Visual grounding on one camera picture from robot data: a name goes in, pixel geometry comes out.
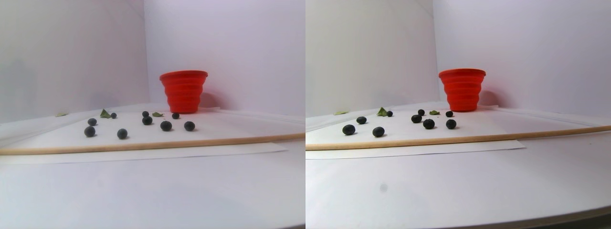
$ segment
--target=white wall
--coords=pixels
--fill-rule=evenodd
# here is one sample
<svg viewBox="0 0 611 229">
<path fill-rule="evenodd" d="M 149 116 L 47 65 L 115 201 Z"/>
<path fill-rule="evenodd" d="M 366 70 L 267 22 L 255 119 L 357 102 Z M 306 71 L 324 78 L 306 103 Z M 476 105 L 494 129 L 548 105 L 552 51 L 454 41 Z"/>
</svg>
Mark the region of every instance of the white wall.
<svg viewBox="0 0 611 229">
<path fill-rule="evenodd" d="M 303 0 L 147 0 L 150 98 L 159 76 L 208 72 L 201 106 L 304 115 Z"/>
<path fill-rule="evenodd" d="M 0 123 L 148 102 L 143 0 L 3 0 L 0 21 Z"/>
<path fill-rule="evenodd" d="M 486 70 L 485 103 L 608 117 L 609 12 L 608 0 L 435 0 L 438 69 Z"/>
<path fill-rule="evenodd" d="M 306 3 L 306 116 L 439 99 L 432 0 Z"/>
</svg>

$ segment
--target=white table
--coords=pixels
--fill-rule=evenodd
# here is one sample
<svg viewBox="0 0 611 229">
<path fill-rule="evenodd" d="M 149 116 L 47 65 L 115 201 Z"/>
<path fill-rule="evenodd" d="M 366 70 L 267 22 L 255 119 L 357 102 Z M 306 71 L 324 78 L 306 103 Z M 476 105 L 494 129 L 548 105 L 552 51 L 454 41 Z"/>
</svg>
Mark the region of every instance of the white table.
<svg viewBox="0 0 611 229">
<path fill-rule="evenodd" d="M 586 127 L 490 114 L 509 133 Z M 520 142 L 526 148 L 306 160 L 306 225 L 519 228 L 611 213 L 611 133 Z"/>
<path fill-rule="evenodd" d="M 243 123 L 269 134 L 303 125 Z M 0 228 L 285 228 L 304 224 L 303 140 L 278 153 L 0 165 Z"/>
</svg>

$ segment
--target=red cup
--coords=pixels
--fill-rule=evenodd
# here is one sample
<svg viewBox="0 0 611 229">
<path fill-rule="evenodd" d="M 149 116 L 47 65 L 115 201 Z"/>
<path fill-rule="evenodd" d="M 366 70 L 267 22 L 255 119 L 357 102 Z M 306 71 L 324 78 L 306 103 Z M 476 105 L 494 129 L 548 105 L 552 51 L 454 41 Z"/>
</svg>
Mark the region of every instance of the red cup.
<svg viewBox="0 0 611 229">
<path fill-rule="evenodd" d="M 480 100 L 481 82 L 486 72 L 473 68 L 445 70 L 439 73 L 448 95 L 450 110 L 469 112 L 477 109 Z"/>
<path fill-rule="evenodd" d="M 207 72 L 198 70 L 173 71 L 161 75 L 159 80 L 166 88 L 170 112 L 179 114 L 197 112 L 203 83 L 207 77 Z"/>
</svg>

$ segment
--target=wooden stick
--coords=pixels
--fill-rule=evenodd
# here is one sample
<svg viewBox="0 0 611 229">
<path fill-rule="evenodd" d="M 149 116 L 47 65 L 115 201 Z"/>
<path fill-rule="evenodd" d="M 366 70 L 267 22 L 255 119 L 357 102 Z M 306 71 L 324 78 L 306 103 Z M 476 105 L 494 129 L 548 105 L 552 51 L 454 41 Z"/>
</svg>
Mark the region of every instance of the wooden stick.
<svg viewBox="0 0 611 229">
<path fill-rule="evenodd" d="M 122 150 L 154 150 L 162 148 L 183 147 L 209 147 L 213 145 L 239 145 L 264 142 L 277 142 L 283 140 L 305 139 L 305 133 L 284 134 L 262 137 L 240 137 L 233 139 L 187 140 L 178 142 L 154 142 L 123 145 L 93 145 L 85 147 L 55 147 L 55 148 L 2 148 L 0 155 L 33 155 L 33 154 L 59 154 L 59 153 L 88 153 L 102 151 Z"/>
<path fill-rule="evenodd" d="M 564 129 L 559 131 L 542 131 L 517 134 L 496 134 L 469 137 L 446 137 L 439 139 L 412 139 L 412 140 L 389 140 L 383 142 L 355 142 L 338 144 L 306 144 L 305 150 L 354 150 L 364 148 L 387 148 L 387 147 L 410 147 L 416 145 L 439 145 L 456 144 L 468 142 L 492 142 L 498 140 L 531 139 L 537 137 L 554 137 L 573 134 L 587 134 L 602 131 L 611 131 L 611 126 L 597 126 L 579 129 Z"/>
</svg>

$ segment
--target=berry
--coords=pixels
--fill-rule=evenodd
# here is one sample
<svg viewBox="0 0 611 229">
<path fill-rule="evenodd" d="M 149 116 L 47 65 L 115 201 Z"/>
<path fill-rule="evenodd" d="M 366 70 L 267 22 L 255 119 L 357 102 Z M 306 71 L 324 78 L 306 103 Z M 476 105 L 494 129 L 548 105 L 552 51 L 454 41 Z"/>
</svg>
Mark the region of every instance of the berry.
<svg viewBox="0 0 611 229">
<path fill-rule="evenodd" d="M 195 129 L 195 123 L 189 121 L 185 123 L 185 129 L 187 131 L 193 131 Z"/>
<path fill-rule="evenodd" d="M 90 118 L 89 120 L 87 120 L 87 123 L 90 126 L 95 126 L 95 124 L 98 123 L 98 120 L 96 120 L 95 118 Z"/>
<path fill-rule="evenodd" d="M 435 121 L 433 121 L 432 119 L 427 119 L 427 120 L 424 120 L 422 125 L 426 129 L 433 129 L 433 127 L 435 127 Z"/>
<path fill-rule="evenodd" d="M 412 122 L 413 123 L 419 123 L 420 121 L 422 121 L 422 116 L 420 116 L 420 115 L 412 115 Z"/>
<path fill-rule="evenodd" d="M 356 131 L 356 129 L 354 128 L 353 125 L 345 125 L 344 128 L 342 128 L 342 132 L 346 135 L 353 135 L 354 132 Z"/>
<path fill-rule="evenodd" d="M 447 122 L 445 122 L 445 127 L 447 127 L 448 129 L 454 129 L 456 127 L 456 121 L 454 121 L 454 119 L 450 119 Z"/>
<path fill-rule="evenodd" d="M 163 131 L 170 131 L 172 129 L 172 123 L 168 121 L 161 122 L 161 129 Z"/>
<path fill-rule="evenodd" d="M 375 129 L 373 129 L 372 133 L 375 137 L 382 137 L 384 135 L 384 128 L 382 128 L 381 126 L 378 126 Z"/>
<path fill-rule="evenodd" d="M 127 137 L 127 130 L 120 129 L 119 131 L 117 131 L 117 137 L 119 137 L 119 139 L 125 139 Z"/>
<path fill-rule="evenodd" d="M 356 118 L 356 122 L 358 122 L 359 124 L 365 124 L 367 122 L 367 118 L 361 116 Z"/>
<path fill-rule="evenodd" d="M 93 137 L 95 135 L 95 128 L 93 126 L 88 126 L 85 128 L 85 136 Z"/>
<path fill-rule="evenodd" d="M 151 118 L 151 116 L 146 116 L 144 118 L 142 118 L 142 124 L 145 125 L 151 125 L 151 123 L 153 123 L 153 118 Z"/>
</svg>

